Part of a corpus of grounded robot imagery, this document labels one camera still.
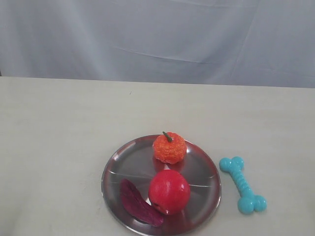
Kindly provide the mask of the teal toy bone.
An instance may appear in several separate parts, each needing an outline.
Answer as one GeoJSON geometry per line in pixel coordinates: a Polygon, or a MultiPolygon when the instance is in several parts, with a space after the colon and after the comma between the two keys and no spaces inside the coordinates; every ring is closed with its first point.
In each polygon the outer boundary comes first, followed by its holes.
{"type": "Polygon", "coordinates": [[[241,157],[222,158],[219,162],[220,170],[229,173],[234,181],[239,194],[238,210],[242,214],[252,214],[255,212],[263,212],[267,208],[266,199],[261,195],[254,194],[252,188],[248,184],[243,175],[244,161],[241,157]]]}

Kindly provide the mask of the orange toy tangerine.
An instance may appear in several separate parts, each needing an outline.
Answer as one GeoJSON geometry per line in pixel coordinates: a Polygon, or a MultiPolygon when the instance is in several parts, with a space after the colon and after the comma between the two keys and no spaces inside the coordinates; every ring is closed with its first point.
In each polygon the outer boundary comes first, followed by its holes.
{"type": "Polygon", "coordinates": [[[162,132],[153,142],[154,158],[166,164],[183,161],[187,146],[183,137],[173,132],[162,132]]]}

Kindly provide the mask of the round stainless steel plate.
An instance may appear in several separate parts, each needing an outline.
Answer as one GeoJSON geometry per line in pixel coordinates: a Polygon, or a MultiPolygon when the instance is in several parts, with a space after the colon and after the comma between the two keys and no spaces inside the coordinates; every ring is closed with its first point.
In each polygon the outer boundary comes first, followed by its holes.
{"type": "Polygon", "coordinates": [[[212,159],[197,145],[186,142],[187,154],[182,162],[165,165],[153,156],[157,135],[136,138],[120,147],[107,162],[101,191],[105,204],[124,227],[142,236],[186,236],[207,224],[215,215],[221,200],[221,180],[212,159]],[[190,185],[190,200],[178,214],[166,215],[160,227],[136,220],[126,212],[120,199],[120,182],[131,181],[148,200],[149,184],[163,169],[180,172],[190,185]]]}

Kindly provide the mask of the red toy apple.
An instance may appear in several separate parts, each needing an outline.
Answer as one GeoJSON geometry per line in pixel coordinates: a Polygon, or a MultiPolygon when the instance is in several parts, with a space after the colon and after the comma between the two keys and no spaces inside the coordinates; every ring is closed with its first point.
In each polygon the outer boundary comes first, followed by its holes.
{"type": "Polygon", "coordinates": [[[190,186],[175,170],[162,170],[150,182],[148,197],[151,205],[165,215],[182,211],[190,199],[190,186]]]}

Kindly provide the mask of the purple toy sweet potato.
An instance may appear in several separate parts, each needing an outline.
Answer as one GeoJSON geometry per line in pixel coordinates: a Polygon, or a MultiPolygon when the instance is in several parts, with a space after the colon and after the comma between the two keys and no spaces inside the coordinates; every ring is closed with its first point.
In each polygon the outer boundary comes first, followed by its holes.
{"type": "Polygon", "coordinates": [[[124,209],[135,219],[159,227],[163,224],[163,216],[143,198],[135,185],[128,179],[120,183],[120,198],[124,209]]]}

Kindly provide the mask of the white backdrop cloth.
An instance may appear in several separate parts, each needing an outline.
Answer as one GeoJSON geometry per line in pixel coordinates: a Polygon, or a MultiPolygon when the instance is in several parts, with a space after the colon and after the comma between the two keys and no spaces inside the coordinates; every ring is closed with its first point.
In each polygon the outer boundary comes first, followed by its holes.
{"type": "Polygon", "coordinates": [[[3,0],[4,76],[313,88],[312,0],[3,0]]]}

